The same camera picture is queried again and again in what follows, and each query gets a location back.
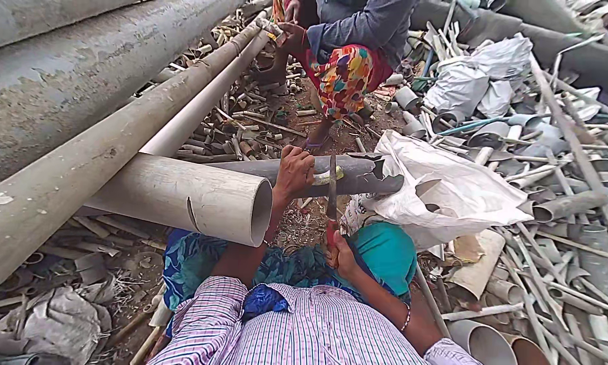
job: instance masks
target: hand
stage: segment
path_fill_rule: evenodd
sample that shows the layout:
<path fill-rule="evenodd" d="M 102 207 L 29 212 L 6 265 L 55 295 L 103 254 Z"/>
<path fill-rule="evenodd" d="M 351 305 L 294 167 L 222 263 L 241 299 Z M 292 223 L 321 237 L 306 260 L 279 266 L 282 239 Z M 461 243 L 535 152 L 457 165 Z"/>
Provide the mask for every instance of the hand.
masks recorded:
<path fill-rule="evenodd" d="M 298 18 L 300 16 L 300 8 L 301 3 L 300 0 L 290 0 L 288 6 L 286 7 L 286 22 L 287 23 L 298 23 Z"/>
<path fill-rule="evenodd" d="M 339 230 L 333 234 L 333 241 L 334 245 L 327 245 L 329 247 L 329 251 L 325 253 L 327 265 L 333 269 L 337 268 L 341 277 L 353 282 L 357 274 L 363 270 L 356 263 L 349 244 Z"/>
<path fill-rule="evenodd" d="M 287 145 L 281 150 L 281 162 L 274 196 L 287 204 L 297 197 L 297 193 L 313 184 L 315 156 L 299 147 Z"/>
<path fill-rule="evenodd" d="M 279 23 L 277 25 L 288 34 L 288 38 L 284 44 L 281 45 L 281 48 L 288 51 L 288 53 L 302 53 L 310 47 L 304 28 L 291 23 Z"/>

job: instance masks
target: bracelet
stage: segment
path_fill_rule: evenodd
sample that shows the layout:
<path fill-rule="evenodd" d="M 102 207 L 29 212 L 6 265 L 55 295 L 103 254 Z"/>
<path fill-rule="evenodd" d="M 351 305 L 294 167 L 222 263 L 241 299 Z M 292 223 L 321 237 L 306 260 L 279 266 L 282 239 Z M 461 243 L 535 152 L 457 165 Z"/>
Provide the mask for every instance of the bracelet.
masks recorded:
<path fill-rule="evenodd" d="M 405 328 L 408 327 L 408 323 L 410 322 L 410 306 L 408 305 L 408 303 L 404 303 L 404 304 L 408 309 L 408 318 L 405 319 L 405 323 L 403 324 L 403 327 L 401 327 L 401 329 L 399 329 L 399 331 L 401 331 L 401 332 L 405 331 Z"/>

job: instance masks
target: red knife handle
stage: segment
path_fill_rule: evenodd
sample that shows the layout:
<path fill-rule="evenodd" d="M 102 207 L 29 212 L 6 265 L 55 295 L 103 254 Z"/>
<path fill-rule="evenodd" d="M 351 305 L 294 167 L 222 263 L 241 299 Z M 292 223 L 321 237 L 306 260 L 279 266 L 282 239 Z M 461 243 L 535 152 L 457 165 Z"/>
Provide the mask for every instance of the red knife handle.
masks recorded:
<path fill-rule="evenodd" d="M 327 246 L 335 247 L 336 242 L 333 240 L 333 234 L 338 230 L 338 221 L 328 220 L 327 222 Z"/>

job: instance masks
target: pink striped shirt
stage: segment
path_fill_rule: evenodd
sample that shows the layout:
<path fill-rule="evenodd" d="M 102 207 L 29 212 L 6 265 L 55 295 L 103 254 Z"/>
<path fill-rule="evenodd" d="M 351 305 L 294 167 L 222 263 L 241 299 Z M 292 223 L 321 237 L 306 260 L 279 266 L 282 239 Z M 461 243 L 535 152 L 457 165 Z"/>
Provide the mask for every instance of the pink striped shirt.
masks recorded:
<path fill-rule="evenodd" d="M 242 323 L 248 289 L 236 278 L 208 278 L 178 306 L 173 339 L 149 364 L 481 365 L 447 338 L 422 358 L 388 319 L 341 289 L 268 286 L 288 309 Z"/>

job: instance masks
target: large gray pipe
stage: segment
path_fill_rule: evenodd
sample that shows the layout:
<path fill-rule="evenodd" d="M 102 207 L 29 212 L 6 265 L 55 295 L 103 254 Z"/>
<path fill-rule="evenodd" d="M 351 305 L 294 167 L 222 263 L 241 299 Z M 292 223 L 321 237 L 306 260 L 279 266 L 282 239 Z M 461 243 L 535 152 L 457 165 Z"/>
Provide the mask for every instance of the large gray pipe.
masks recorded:
<path fill-rule="evenodd" d="M 139 0 L 0 0 L 0 47 Z"/>
<path fill-rule="evenodd" d="M 259 32 L 255 25 L 0 182 L 0 283 L 112 178 Z"/>
<path fill-rule="evenodd" d="M 153 0 L 0 48 L 0 180 L 116 110 L 242 0 Z"/>

